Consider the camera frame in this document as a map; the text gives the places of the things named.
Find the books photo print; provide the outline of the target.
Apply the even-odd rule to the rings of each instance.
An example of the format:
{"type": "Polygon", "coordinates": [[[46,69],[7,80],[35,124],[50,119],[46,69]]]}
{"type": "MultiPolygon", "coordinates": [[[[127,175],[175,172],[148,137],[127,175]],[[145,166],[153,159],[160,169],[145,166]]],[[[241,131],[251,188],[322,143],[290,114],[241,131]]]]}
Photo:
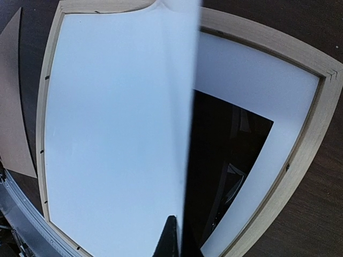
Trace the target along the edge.
{"type": "Polygon", "coordinates": [[[83,256],[182,250],[200,1],[68,14],[47,95],[49,222],[83,256]]]}

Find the white mat board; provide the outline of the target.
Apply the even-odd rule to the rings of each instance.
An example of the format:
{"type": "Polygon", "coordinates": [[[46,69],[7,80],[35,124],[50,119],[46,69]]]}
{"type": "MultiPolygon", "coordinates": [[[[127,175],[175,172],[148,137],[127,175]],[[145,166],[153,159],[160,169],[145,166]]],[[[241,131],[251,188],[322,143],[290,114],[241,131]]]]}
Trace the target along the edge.
{"type": "Polygon", "coordinates": [[[319,77],[252,47],[201,33],[196,90],[251,111],[273,125],[242,188],[202,246],[219,256],[272,187],[304,125],[319,77]]]}

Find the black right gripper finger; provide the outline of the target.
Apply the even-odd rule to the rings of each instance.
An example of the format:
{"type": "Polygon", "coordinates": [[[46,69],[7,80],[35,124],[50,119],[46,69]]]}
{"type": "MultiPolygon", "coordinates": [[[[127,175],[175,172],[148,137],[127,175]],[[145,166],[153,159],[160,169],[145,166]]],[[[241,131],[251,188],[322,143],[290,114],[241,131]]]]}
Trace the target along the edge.
{"type": "Polygon", "coordinates": [[[153,257],[179,256],[177,239],[177,219],[174,215],[168,216],[153,257]]]}

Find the light wooden picture frame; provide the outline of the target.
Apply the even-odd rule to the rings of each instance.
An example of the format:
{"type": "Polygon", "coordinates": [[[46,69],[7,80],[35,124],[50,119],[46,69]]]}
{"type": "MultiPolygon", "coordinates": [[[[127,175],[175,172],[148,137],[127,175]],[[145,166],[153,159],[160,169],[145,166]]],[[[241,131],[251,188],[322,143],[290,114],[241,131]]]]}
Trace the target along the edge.
{"type": "MultiPolygon", "coordinates": [[[[44,218],[50,219],[44,145],[47,95],[56,45],[63,19],[68,14],[106,14],[139,10],[152,1],[60,1],[44,53],[36,115],[36,156],[44,218]]],[[[202,8],[201,26],[218,35],[262,50],[319,77],[296,142],[269,191],[243,228],[220,247],[219,256],[243,256],[282,211],[308,171],[336,109],[342,91],[342,64],[324,52],[274,28],[212,8],[202,8]]]]}

